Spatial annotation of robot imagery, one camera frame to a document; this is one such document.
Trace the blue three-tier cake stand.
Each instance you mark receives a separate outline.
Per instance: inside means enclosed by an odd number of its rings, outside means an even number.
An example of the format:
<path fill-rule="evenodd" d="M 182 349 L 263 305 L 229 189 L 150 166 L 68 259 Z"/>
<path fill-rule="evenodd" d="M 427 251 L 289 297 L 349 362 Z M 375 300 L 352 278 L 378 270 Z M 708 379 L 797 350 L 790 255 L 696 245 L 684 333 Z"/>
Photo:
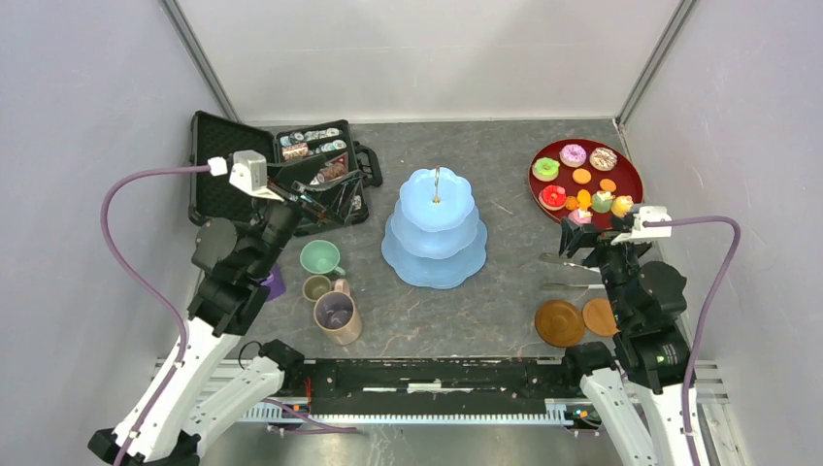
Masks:
<path fill-rule="evenodd" d="M 403 282 L 452 289 L 484 266 L 487 239 L 470 182 L 438 166 L 401 185 L 380 251 Z"/>

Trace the green frosted donut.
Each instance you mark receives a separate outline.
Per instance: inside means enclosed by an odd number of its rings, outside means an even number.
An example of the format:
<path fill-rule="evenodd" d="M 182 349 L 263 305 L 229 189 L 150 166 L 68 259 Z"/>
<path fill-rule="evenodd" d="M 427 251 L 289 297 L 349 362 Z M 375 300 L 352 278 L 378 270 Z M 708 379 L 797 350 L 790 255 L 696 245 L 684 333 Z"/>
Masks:
<path fill-rule="evenodd" d="M 533 164 L 531 174 L 541 182 L 552 182 L 557 179 L 561 163 L 549 157 L 540 157 Z"/>

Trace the red frosted donut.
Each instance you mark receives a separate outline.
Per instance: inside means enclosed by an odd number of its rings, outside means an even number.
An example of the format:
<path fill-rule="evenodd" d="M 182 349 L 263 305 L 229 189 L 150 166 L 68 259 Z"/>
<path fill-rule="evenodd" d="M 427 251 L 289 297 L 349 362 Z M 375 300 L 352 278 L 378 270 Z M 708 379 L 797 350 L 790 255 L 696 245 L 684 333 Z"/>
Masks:
<path fill-rule="evenodd" d="M 543 208 L 559 211 L 566 206 L 567 191 L 563 186 L 549 184 L 541 190 L 538 199 Z"/>

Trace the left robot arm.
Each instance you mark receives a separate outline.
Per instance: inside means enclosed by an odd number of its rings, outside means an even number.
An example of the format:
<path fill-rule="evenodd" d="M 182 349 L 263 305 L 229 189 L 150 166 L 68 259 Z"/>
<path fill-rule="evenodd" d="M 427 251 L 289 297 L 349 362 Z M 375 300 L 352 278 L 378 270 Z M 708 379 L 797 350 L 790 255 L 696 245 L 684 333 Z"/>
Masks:
<path fill-rule="evenodd" d="M 242 150 L 191 165 L 191 174 L 226 177 L 262 203 L 261 222 L 242 231 L 232 220 L 206 221 L 193 264 L 202 272 L 185 313 L 173 312 L 179 337 L 148 389 L 116 426 L 96 431 L 88 449 L 110 465 L 196 465 L 252 407 L 304 385 L 302 354 L 281 340 L 262 346 L 240 375 L 217 392 L 202 392 L 217 366 L 246 335 L 270 289 L 266 278 L 300 223 L 347 221 L 364 175 L 353 170 L 325 183 L 327 157 L 271 163 Z"/>

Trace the metal tongs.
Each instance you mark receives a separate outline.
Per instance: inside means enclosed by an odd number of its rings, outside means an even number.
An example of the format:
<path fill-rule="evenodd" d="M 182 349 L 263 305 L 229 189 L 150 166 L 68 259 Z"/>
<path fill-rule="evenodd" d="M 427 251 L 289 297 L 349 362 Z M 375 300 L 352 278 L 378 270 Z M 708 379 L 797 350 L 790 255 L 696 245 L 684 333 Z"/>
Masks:
<path fill-rule="evenodd" d="M 585 267 L 571 261 L 567 261 L 562 257 L 558 257 L 547 252 L 542 252 L 539 260 L 549 264 L 561 265 L 565 267 L 577 268 L 591 273 L 598 273 L 597 268 Z M 605 285 L 602 282 L 596 283 L 542 283 L 541 290 L 566 290 L 566 289 L 581 289 L 581 290 L 603 290 Z"/>

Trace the pink frosted donut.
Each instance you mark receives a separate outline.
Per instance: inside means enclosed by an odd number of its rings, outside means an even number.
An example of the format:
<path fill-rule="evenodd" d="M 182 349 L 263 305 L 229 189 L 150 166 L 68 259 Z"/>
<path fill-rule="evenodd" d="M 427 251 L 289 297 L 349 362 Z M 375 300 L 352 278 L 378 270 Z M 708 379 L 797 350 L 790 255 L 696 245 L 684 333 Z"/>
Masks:
<path fill-rule="evenodd" d="M 567 144 L 559 152 L 560 161 L 571 168 L 578 168 L 585 164 L 588 159 L 586 149 L 578 144 Z"/>

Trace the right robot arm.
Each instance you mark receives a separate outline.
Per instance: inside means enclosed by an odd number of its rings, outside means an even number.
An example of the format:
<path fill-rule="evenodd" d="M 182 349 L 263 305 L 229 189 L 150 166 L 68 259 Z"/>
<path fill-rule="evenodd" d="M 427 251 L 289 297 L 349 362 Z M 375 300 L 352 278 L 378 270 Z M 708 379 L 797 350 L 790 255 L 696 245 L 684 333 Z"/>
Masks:
<path fill-rule="evenodd" d="M 559 253 L 588 249 L 583 264 L 598 270 L 617 332 L 600 343 L 566 349 L 563 388 L 586 396 L 625 465 L 697 465 L 705 460 L 693 408 L 691 350 L 677 321 L 686 310 L 686 279 L 662 261 L 639 262 L 653 241 L 672 235 L 665 208 L 635 207 L 600 230 L 562 220 Z"/>

